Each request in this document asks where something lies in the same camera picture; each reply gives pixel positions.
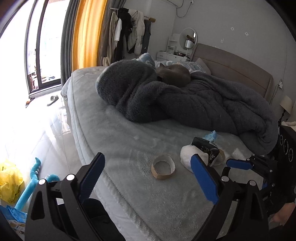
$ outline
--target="gray curtain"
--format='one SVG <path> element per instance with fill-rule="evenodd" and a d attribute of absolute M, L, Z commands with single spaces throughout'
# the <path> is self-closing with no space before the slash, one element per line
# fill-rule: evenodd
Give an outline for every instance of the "gray curtain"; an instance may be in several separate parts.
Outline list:
<path fill-rule="evenodd" d="M 72 73 L 72 41 L 74 24 L 80 0 L 70 0 L 65 16 L 61 41 L 61 84 L 65 84 Z"/>
<path fill-rule="evenodd" d="M 109 8 L 110 7 L 121 8 L 124 6 L 125 2 L 126 0 L 109 0 L 106 4 L 106 9 L 105 9 L 103 23 L 102 23 L 102 30 L 99 38 L 98 55 L 96 60 L 97 66 L 103 66 L 103 58 L 107 57 L 107 45 L 109 41 L 110 19 L 111 19 L 111 14 L 113 12 Z"/>

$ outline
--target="wall outlet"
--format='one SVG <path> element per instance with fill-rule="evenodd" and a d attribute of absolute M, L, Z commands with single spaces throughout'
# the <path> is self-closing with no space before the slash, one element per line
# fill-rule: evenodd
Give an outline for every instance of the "wall outlet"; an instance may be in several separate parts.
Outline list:
<path fill-rule="evenodd" d="M 279 82 L 279 88 L 280 88 L 280 89 L 283 88 L 283 81 L 282 81 L 282 80 Z"/>

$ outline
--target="screw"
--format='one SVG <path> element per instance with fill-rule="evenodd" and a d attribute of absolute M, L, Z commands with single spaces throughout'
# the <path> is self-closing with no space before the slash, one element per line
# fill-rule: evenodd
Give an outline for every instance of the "screw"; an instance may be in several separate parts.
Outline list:
<path fill-rule="evenodd" d="M 255 181 L 253 181 L 253 180 L 251 180 L 249 183 L 250 183 L 250 185 L 251 185 L 251 186 L 253 186 L 253 187 L 255 187 L 255 186 L 256 186 L 256 182 L 255 182 Z"/>
<path fill-rule="evenodd" d="M 228 181 L 229 181 L 229 177 L 227 177 L 227 176 L 222 176 L 222 177 L 221 177 L 221 180 L 222 180 L 223 182 L 228 182 Z"/>
<path fill-rule="evenodd" d="M 74 176 L 73 174 L 69 174 L 69 175 L 66 177 L 66 179 L 67 179 L 68 181 L 72 181 L 74 178 L 75 178 L 75 176 Z"/>
<path fill-rule="evenodd" d="M 38 183 L 39 185 L 43 185 L 45 183 L 45 179 L 40 179 Z"/>

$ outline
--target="blue patterned pillowcase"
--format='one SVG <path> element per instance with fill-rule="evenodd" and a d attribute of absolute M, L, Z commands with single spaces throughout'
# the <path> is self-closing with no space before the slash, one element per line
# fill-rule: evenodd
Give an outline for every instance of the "blue patterned pillowcase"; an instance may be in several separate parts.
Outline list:
<path fill-rule="evenodd" d="M 143 62 L 145 64 L 148 64 L 152 68 L 156 69 L 155 64 L 154 64 L 154 60 L 149 53 L 144 53 L 139 58 L 134 58 L 132 60 L 137 60 L 137 61 Z"/>
<path fill-rule="evenodd" d="M 205 73 L 206 71 L 196 62 L 177 62 L 177 61 L 170 61 L 170 60 L 165 60 L 165 61 L 157 61 L 153 60 L 151 55 L 149 53 L 144 53 L 142 54 L 139 58 L 134 58 L 133 60 L 141 61 L 145 64 L 148 64 L 154 69 L 157 69 L 160 65 L 160 63 L 164 64 L 165 66 L 169 66 L 172 64 L 181 64 L 185 68 L 189 70 L 189 73 L 193 73 L 195 71 L 200 71 Z"/>
<path fill-rule="evenodd" d="M 196 71 L 200 71 L 205 73 L 206 71 L 203 69 L 203 67 L 201 67 L 198 63 L 196 62 L 177 62 L 177 61 L 170 61 L 170 60 L 166 60 L 166 61 L 154 61 L 155 63 L 155 67 L 158 68 L 160 63 L 164 64 L 165 66 L 169 66 L 172 64 L 181 64 L 183 65 L 185 68 L 187 68 L 189 70 L 189 73 L 193 73 Z"/>

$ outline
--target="power cord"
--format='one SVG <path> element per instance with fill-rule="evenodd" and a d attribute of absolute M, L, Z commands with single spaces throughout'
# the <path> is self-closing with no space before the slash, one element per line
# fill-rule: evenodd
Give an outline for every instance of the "power cord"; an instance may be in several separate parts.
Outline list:
<path fill-rule="evenodd" d="M 191 4 L 192 4 L 192 3 L 190 2 L 189 7 L 188 7 L 188 9 L 187 9 L 187 11 L 186 11 L 186 14 L 185 14 L 184 16 L 182 16 L 182 17 L 179 17 L 179 16 L 178 16 L 178 8 L 181 8 L 181 7 L 176 7 L 176 15 L 177 15 L 177 17 L 178 17 L 178 18 L 183 18 L 183 17 L 185 17 L 185 16 L 187 15 L 188 11 L 189 11 L 189 8 L 190 8 Z"/>
<path fill-rule="evenodd" d="M 279 84 L 280 84 L 280 82 L 282 81 L 282 79 L 280 79 L 279 80 L 279 83 L 276 85 L 276 87 L 274 88 L 274 92 L 273 92 L 273 94 L 272 94 L 272 97 L 271 97 L 271 100 L 270 100 L 270 102 L 269 102 L 269 104 L 271 105 L 272 104 L 272 101 L 274 100 L 274 98 L 275 98 L 275 96 L 276 96 L 276 93 L 277 93 L 277 91 L 278 91 L 278 88 L 279 88 Z"/>
<path fill-rule="evenodd" d="M 287 46 L 286 46 L 286 61 L 285 61 L 285 68 L 284 68 L 283 78 L 284 78 L 284 76 L 285 76 L 285 71 L 286 71 L 286 66 L 287 66 L 287 55 L 288 55 L 288 44 L 287 44 Z M 279 80 L 279 83 L 278 83 L 277 86 L 274 88 L 274 92 L 277 93 L 280 84 L 281 84 L 281 88 L 282 88 L 282 87 L 283 87 L 283 80 L 282 80 L 282 79 Z M 270 100 L 270 103 L 269 103 L 270 105 L 272 104 L 272 101 L 274 100 L 274 98 L 275 98 L 275 96 L 276 96 L 276 93 L 274 93 L 274 92 L 273 92 L 273 94 L 272 94 L 272 97 L 271 97 L 271 100 Z"/>

